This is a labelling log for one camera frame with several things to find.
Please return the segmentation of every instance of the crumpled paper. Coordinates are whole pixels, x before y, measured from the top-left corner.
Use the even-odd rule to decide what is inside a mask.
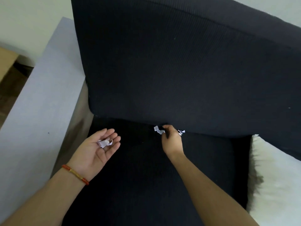
[[[155,130],[155,132],[159,133],[160,135],[162,135],[162,133],[165,133],[165,130],[159,130],[158,126],[155,126],[154,130]],[[179,135],[182,136],[182,134],[185,133],[185,130],[184,131],[178,130],[178,132],[179,132]]]
[[[106,140],[99,140],[98,141],[98,145],[101,147],[101,148],[104,148],[105,146],[110,146],[113,144],[113,140],[111,140],[110,142],[110,138],[106,139]]]

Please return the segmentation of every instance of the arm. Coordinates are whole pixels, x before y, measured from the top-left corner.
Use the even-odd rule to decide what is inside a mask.
[[[99,139],[110,138],[111,146],[100,148]],[[76,150],[68,166],[85,177],[94,178],[120,147],[120,136],[114,129],[103,129],[87,138]],[[59,225],[84,183],[65,169],[60,169],[47,184],[25,202],[2,226]]]
[[[199,216],[206,226],[258,226],[232,197],[204,175],[183,152],[182,139],[172,125],[163,126],[163,150],[175,166]]]

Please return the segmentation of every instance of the red and gold bracelet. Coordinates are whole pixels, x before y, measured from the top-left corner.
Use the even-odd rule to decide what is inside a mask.
[[[74,174],[79,180],[84,182],[86,185],[89,185],[89,182],[84,177],[80,176],[76,171],[74,171],[71,167],[67,166],[66,164],[62,165],[62,168],[66,169],[70,173]]]

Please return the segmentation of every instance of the white wall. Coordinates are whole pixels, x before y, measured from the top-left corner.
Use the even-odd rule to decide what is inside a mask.
[[[236,1],[301,27],[301,0]],[[73,18],[70,0],[0,0],[0,46],[34,65],[63,16]]]

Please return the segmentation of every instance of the torn white paper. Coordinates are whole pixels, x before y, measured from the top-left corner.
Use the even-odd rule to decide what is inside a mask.
[[[162,135],[162,133],[165,133],[164,130],[159,130],[159,127],[158,127],[158,126],[155,126],[155,127],[154,127],[154,130],[155,130],[155,132],[159,133],[160,135]],[[182,136],[182,134],[185,133],[185,130],[184,130],[184,131],[178,130],[178,132],[179,132],[179,135]]]
[[[98,141],[98,144],[101,148],[104,148],[105,146],[110,146],[110,145],[112,145],[112,143],[113,143],[113,140],[111,140],[111,142],[110,142],[109,138],[106,140],[103,140],[103,141],[101,141],[101,140]]]

